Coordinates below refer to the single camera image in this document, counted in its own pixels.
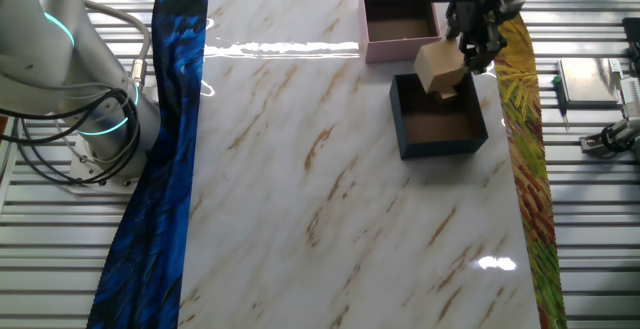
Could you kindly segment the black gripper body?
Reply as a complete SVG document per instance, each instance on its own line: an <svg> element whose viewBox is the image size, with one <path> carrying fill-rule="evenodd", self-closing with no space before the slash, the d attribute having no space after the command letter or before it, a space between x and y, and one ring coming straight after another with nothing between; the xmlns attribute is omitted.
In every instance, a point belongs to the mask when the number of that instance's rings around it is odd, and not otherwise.
<svg viewBox="0 0 640 329"><path fill-rule="evenodd" d="M465 35L473 44L488 44L494 37L492 31L497 31L501 5L501 0L451 0L446 20L448 14L456 13L460 35Z"/></svg>

